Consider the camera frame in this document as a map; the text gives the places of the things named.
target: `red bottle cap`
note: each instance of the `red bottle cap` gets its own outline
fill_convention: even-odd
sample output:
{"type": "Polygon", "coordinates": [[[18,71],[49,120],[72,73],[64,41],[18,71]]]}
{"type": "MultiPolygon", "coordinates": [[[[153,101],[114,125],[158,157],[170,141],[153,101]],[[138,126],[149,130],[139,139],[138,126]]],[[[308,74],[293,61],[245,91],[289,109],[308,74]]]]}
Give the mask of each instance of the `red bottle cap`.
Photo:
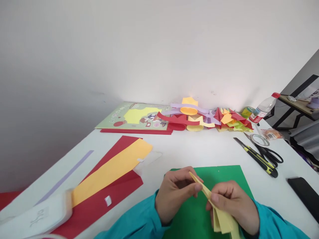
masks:
{"type": "Polygon", "coordinates": [[[279,98],[279,96],[280,96],[280,94],[279,94],[279,93],[274,92],[271,96],[272,96],[272,97],[274,97],[274,98],[276,98],[276,99],[278,99],[278,98],[279,98]]]}

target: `water bottle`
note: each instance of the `water bottle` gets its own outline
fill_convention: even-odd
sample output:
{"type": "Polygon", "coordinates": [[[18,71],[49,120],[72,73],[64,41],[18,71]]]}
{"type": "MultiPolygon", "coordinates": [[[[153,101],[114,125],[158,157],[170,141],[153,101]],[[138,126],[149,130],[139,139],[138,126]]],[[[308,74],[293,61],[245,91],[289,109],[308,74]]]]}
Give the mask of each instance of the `water bottle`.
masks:
{"type": "Polygon", "coordinates": [[[279,96],[280,94],[275,92],[269,98],[261,102],[254,112],[249,116],[249,120],[252,123],[257,124],[275,106],[276,100],[279,98],[279,96]]]}

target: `person's right hand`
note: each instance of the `person's right hand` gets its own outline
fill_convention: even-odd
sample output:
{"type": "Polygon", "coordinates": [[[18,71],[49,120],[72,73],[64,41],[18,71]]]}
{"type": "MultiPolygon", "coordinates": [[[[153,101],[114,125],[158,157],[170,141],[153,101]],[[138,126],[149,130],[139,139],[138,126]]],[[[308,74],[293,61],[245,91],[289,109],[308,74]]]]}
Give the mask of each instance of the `person's right hand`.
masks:
{"type": "MultiPolygon", "coordinates": [[[[241,227],[250,235],[259,232],[259,214],[252,199],[235,181],[216,184],[212,189],[212,203],[219,209],[231,214],[241,227]]],[[[212,205],[207,202],[206,210],[210,210],[213,222],[212,205]]]]}

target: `smartphone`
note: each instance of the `smartphone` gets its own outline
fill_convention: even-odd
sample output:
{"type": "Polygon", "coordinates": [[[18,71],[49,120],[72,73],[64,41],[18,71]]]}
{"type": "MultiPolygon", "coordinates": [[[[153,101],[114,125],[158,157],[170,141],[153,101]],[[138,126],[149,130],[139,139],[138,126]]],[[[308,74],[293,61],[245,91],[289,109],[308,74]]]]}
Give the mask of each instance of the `smartphone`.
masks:
{"type": "Polygon", "coordinates": [[[304,178],[287,179],[289,185],[319,223],[319,195],[304,178]]]}

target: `table surface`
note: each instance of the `table surface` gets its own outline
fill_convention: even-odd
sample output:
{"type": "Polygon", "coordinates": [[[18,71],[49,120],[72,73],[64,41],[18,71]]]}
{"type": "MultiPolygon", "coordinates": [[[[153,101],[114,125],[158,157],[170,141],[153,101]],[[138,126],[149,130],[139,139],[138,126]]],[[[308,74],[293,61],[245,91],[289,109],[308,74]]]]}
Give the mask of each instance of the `table surface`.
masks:
{"type": "Polygon", "coordinates": [[[301,101],[301,100],[297,100],[296,102],[292,102],[290,100],[288,100],[288,96],[286,95],[281,95],[279,97],[281,100],[283,100],[285,103],[287,103],[288,105],[294,106],[295,108],[301,110],[302,112],[304,112],[305,114],[314,117],[314,115],[319,114],[319,109],[313,110],[307,107],[308,102],[306,101],[301,101]]]}
{"type": "MultiPolygon", "coordinates": [[[[261,129],[270,128],[264,120],[260,125],[261,129]]],[[[200,132],[174,131],[172,135],[100,133],[95,129],[4,208],[0,212],[0,220],[30,209],[89,150],[94,150],[53,195],[76,187],[122,135],[144,138],[153,145],[152,154],[161,157],[148,165],[140,164],[144,184],[78,235],[77,239],[90,239],[100,231],[108,230],[124,212],[152,195],[160,187],[168,170],[186,166],[222,165],[240,165],[257,201],[277,210],[284,219],[299,227],[310,238],[319,238],[318,223],[286,181],[287,178],[303,177],[319,193],[319,175],[283,139],[278,139],[271,141],[270,148],[283,157],[284,163],[278,166],[279,176],[274,179],[233,139],[238,137],[252,146],[242,132],[219,133],[216,129],[200,132]]]]}

